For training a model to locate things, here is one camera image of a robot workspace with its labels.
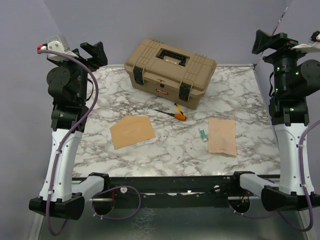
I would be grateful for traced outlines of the brown paper envelope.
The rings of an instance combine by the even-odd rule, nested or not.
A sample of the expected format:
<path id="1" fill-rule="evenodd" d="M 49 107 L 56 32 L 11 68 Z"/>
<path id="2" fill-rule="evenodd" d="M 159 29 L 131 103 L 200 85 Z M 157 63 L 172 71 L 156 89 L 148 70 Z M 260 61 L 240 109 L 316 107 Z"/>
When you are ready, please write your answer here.
<path id="1" fill-rule="evenodd" d="M 110 127 L 115 150 L 156 137 L 155 131 L 147 116 L 127 115 Z"/>

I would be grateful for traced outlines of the green white glue stick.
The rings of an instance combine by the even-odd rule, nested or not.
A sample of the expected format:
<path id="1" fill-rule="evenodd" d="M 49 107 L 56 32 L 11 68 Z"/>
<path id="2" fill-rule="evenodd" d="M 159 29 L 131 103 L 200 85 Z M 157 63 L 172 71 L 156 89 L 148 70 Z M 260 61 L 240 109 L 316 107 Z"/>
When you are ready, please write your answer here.
<path id="1" fill-rule="evenodd" d="M 205 131 L 202 128 L 200 128 L 199 132 L 200 132 L 200 136 L 201 136 L 202 141 L 203 142 L 207 142 L 208 138 L 207 138 L 207 135 L 206 135 Z"/>

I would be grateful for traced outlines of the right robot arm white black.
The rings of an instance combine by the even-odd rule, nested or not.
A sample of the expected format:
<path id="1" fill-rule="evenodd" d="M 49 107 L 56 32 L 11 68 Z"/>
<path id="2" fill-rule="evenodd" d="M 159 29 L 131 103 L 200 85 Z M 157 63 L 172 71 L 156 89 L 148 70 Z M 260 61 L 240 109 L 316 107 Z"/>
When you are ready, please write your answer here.
<path id="1" fill-rule="evenodd" d="M 280 153 L 279 183 L 269 182 L 254 173 L 240 172 L 229 189 L 240 196 L 249 191 L 258 196 L 269 211 L 301 211 L 316 208 L 320 197 L 315 193 L 309 172 L 307 134 L 311 129 L 307 96 L 320 89 L 320 63 L 298 60 L 320 50 L 320 33 L 315 31 L 310 43 L 300 44 L 286 33 L 269 35 L 257 30 L 253 54 L 272 49 L 263 57 L 273 66 L 274 88 L 269 101 L 269 115 Z"/>

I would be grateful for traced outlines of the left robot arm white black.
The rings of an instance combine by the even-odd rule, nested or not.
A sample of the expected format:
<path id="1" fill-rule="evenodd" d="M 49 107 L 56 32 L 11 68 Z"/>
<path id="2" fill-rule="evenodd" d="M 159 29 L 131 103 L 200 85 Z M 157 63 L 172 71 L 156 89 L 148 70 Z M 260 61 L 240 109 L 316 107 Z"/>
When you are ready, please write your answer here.
<path id="1" fill-rule="evenodd" d="M 46 77 L 48 94 L 53 98 L 51 113 L 52 148 L 47 174 L 38 197 L 29 201 L 29 209 L 43 216 L 78 220 L 85 203 L 95 194 L 103 198 L 111 190 L 103 173 L 92 173 L 78 187 L 72 186 L 76 153 L 87 117 L 88 76 L 108 64 L 101 41 L 80 47 L 90 54 L 83 58 L 76 48 L 71 50 L 63 40 L 48 40 L 38 46 L 40 53 L 55 64 Z"/>

